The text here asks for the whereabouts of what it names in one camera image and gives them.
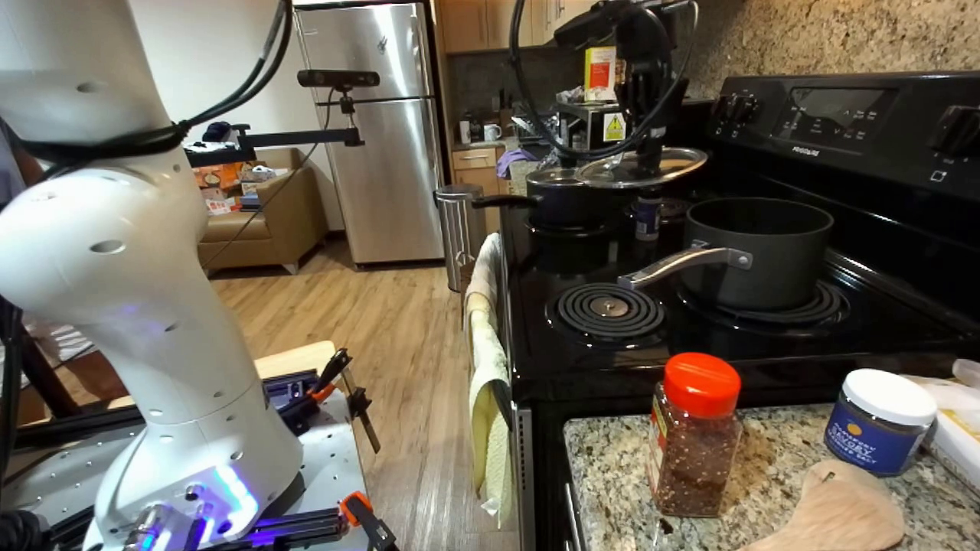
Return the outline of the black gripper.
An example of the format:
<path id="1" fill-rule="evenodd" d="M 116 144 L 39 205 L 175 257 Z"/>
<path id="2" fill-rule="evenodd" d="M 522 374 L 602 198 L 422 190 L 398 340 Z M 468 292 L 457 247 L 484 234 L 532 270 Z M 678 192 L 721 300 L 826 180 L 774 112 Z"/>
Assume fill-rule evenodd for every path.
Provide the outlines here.
<path id="1" fill-rule="evenodd" d="M 594 0 L 554 32 L 558 45 L 617 45 L 617 100 L 632 144 L 661 138 L 686 92 L 686 78 L 675 67 L 683 15 L 697 15 L 697 0 Z"/>

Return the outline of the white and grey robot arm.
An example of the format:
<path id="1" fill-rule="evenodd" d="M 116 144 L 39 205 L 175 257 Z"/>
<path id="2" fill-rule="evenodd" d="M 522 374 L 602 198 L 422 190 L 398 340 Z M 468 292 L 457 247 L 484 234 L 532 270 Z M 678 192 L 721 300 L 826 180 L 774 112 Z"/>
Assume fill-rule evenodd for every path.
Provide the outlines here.
<path id="1" fill-rule="evenodd" d="M 49 167 L 0 214 L 0 293 L 80 329 L 143 416 L 85 546 L 205 551 L 264 533 L 304 446 L 199 263 L 205 205 L 128 0 L 0 0 L 0 48 L 4 135 Z"/>

